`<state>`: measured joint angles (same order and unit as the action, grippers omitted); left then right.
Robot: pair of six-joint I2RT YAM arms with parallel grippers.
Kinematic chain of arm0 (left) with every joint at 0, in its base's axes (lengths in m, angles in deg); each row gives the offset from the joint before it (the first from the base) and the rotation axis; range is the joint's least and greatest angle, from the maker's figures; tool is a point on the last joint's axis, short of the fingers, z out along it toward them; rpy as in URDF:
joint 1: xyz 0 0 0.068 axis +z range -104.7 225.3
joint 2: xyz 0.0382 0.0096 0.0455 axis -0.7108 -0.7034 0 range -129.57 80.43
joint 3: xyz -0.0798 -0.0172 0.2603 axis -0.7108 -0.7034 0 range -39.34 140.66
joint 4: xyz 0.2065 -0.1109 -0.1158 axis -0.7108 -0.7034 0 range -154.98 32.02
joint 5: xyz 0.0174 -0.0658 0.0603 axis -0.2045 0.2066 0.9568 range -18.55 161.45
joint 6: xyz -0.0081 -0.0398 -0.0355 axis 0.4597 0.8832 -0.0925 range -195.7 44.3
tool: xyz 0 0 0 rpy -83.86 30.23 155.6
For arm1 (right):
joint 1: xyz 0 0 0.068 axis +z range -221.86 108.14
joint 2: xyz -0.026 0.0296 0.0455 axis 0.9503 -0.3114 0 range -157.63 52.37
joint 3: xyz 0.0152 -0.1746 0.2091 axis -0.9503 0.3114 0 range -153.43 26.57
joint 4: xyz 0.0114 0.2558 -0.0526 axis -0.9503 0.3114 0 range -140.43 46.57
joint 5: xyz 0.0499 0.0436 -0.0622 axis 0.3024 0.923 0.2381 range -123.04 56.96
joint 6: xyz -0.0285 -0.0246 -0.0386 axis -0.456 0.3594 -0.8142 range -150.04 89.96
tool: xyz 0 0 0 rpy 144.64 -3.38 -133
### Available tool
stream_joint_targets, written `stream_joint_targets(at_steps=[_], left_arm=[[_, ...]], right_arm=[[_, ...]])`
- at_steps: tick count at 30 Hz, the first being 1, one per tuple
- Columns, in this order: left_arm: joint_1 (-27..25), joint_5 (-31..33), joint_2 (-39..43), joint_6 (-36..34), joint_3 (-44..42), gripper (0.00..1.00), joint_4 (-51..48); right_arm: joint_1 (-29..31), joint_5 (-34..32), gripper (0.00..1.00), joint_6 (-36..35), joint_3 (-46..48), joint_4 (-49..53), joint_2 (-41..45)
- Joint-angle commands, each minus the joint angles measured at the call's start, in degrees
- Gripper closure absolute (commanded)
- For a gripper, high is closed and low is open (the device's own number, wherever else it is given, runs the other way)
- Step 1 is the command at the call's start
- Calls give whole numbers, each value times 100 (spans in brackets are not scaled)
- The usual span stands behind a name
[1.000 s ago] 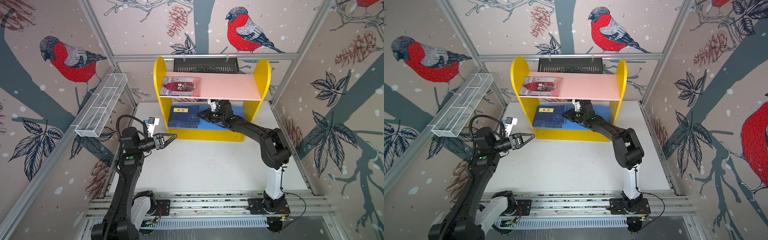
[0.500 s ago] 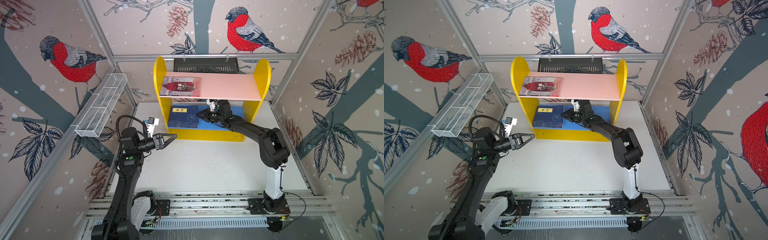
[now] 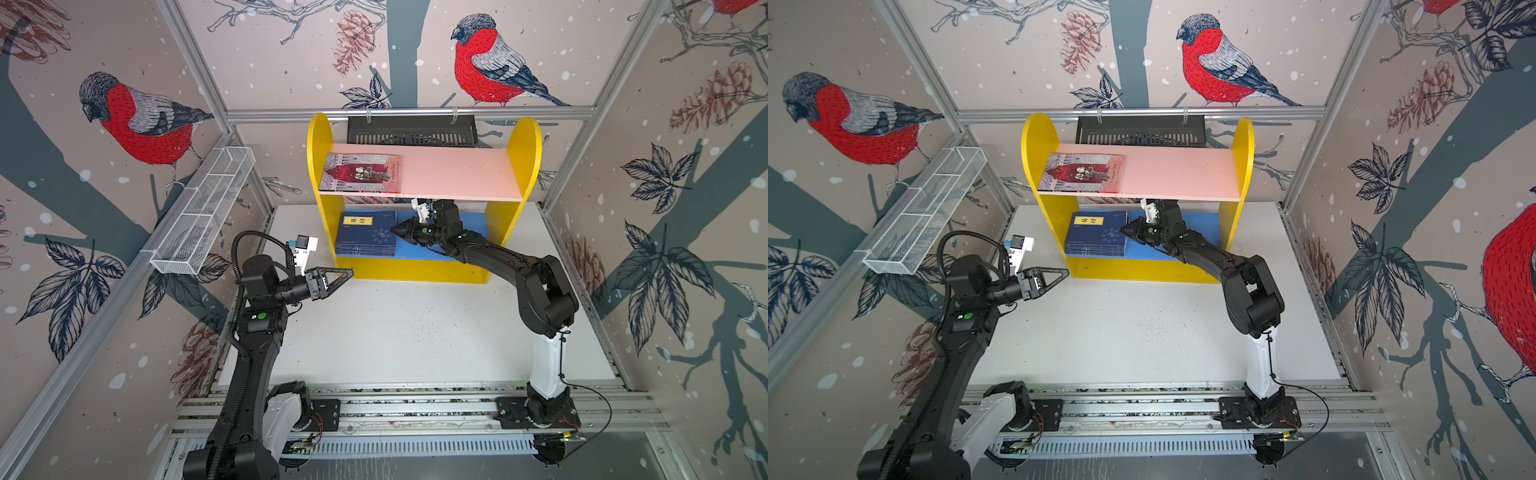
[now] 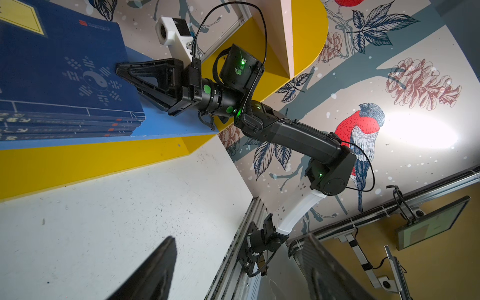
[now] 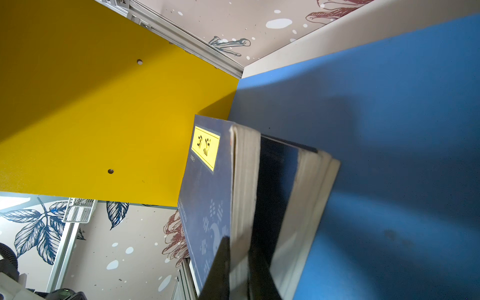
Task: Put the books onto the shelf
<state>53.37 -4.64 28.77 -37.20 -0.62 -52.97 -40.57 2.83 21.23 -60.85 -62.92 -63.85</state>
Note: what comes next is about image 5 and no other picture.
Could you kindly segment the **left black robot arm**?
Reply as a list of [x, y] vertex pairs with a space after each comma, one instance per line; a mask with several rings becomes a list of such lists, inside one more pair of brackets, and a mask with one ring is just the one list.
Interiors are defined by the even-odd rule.
[[15, 252], [7, 245], [0, 243], [1, 273], [4, 273], [12, 280], [18, 282], [20, 273], [18, 271], [18, 259]]

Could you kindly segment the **navy blue book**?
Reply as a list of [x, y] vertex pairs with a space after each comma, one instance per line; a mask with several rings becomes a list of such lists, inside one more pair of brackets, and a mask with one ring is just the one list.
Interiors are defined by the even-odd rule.
[[308, 219], [306, 229], [303, 230], [304, 242], [297, 248], [298, 258], [292, 270], [292, 275], [286, 285], [286, 291], [284, 292], [285, 300], [292, 300], [294, 298], [340, 166], [341, 163], [337, 159], [332, 159], [327, 167], [326, 175], [320, 187], [317, 200], [312, 208], [312, 215]]
[[261, 138], [252, 244], [261, 249], [282, 300], [332, 159], [325, 151]]
[[248, 252], [260, 170], [261, 134], [238, 123], [197, 115], [178, 210], [197, 288], [229, 238], [230, 299], [248, 298]]

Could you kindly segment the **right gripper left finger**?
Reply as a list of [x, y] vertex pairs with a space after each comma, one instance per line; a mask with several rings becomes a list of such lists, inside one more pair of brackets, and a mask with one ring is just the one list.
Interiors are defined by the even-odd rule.
[[228, 300], [230, 298], [230, 265], [230, 238], [224, 236], [198, 300]]

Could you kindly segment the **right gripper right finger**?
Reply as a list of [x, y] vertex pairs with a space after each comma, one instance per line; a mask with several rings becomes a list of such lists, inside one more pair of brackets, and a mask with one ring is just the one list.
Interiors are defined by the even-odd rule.
[[248, 252], [248, 267], [248, 299], [281, 300], [266, 259], [256, 244], [252, 244]]

